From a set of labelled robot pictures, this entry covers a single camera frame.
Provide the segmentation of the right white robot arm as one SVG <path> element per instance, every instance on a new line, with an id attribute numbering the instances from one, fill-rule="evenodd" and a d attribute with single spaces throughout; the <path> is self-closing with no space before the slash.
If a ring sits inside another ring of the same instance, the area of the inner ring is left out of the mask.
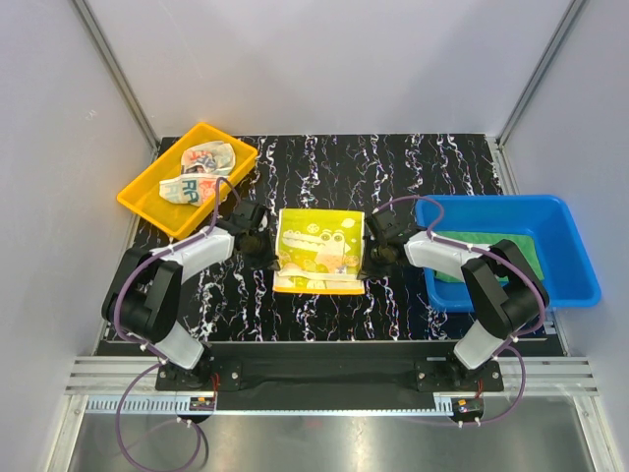
<path id="1" fill-rule="evenodd" d="M 490 375 L 490 362 L 523 326 L 543 320 L 548 294 L 513 241 L 475 245 L 441 236 L 431 227 L 404 227 L 390 209 L 368 215 L 365 225 L 369 235 L 361 278 L 383 278 L 402 265 L 444 273 L 465 284 L 476 314 L 472 327 L 443 360 L 420 363 L 419 390 L 478 389 Z"/>

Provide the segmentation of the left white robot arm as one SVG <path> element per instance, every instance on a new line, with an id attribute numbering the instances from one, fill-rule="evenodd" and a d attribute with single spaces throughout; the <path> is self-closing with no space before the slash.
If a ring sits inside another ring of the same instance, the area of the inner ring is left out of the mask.
<path id="1" fill-rule="evenodd" d="M 226 218 L 214 216 L 196 234 L 168 247 L 127 250 L 104 298 L 101 316 L 119 336 L 166 361 L 160 373 L 179 388 L 218 383 L 210 349 L 178 322 L 182 285 L 210 266 L 240 254 L 251 269 L 278 269 L 268 208 L 240 201 Z"/>

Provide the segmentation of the yellow patterned towel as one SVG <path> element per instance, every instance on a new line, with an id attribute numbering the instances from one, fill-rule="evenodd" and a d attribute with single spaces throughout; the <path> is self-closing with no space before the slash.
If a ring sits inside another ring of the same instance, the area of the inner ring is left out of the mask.
<path id="1" fill-rule="evenodd" d="M 278 216 L 277 293 L 363 295 L 365 214 L 356 210 L 283 208 Z"/>

